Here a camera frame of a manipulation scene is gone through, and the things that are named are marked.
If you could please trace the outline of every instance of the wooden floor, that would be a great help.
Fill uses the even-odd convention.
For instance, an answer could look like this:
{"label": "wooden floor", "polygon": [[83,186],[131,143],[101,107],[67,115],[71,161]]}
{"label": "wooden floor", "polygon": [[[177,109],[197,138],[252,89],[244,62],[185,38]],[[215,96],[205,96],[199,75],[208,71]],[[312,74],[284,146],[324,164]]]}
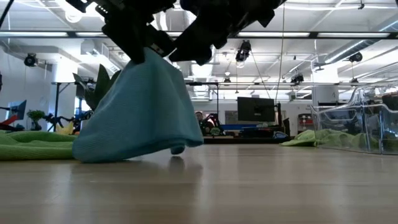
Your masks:
{"label": "wooden floor", "polygon": [[398,157],[217,145],[118,164],[0,163],[0,223],[398,223]]}

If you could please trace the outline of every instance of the blue cloth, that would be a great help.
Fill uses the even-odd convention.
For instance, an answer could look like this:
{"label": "blue cloth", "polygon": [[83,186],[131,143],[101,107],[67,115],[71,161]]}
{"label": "blue cloth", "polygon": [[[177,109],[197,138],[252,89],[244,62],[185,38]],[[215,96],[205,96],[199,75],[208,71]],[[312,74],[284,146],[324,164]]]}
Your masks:
{"label": "blue cloth", "polygon": [[179,70],[150,49],[146,61],[126,68],[73,142],[82,162],[115,162],[203,144]]}

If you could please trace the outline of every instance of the clear acrylic enclosure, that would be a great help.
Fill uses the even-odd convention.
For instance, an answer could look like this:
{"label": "clear acrylic enclosure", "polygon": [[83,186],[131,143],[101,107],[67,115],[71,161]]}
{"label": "clear acrylic enclosure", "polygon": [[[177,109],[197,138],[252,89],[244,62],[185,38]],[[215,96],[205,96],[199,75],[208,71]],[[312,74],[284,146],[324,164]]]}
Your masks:
{"label": "clear acrylic enclosure", "polygon": [[358,86],[347,104],[312,114],[318,147],[398,154],[398,82]]}

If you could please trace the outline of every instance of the computer monitor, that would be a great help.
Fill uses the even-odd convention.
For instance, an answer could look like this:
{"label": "computer monitor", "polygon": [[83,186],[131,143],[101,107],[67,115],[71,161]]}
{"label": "computer monitor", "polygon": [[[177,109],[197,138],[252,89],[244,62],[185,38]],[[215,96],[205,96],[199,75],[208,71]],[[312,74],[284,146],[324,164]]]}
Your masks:
{"label": "computer monitor", "polygon": [[9,111],[7,113],[7,118],[11,118],[14,115],[17,115],[17,120],[23,120],[25,117],[25,109],[26,109],[26,100],[24,101],[15,101],[10,102],[8,104]]}
{"label": "computer monitor", "polygon": [[238,97],[238,120],[275,122],[274,100]]}

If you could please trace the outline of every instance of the person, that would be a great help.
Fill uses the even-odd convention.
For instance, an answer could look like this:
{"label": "person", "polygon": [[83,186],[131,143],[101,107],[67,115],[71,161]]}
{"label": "person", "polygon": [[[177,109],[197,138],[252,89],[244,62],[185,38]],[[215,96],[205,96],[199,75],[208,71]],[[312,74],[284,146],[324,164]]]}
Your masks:
{"label": "person", "polygon": [[214,128],[213,123],[211,123],[210,121],[204,121],[203,113],[200,111],[196,112],[195,116],[197,117],[197,120],[199,122],[199,126],[200,126],[202,134],[203,135],[210,134],[211,129]]}

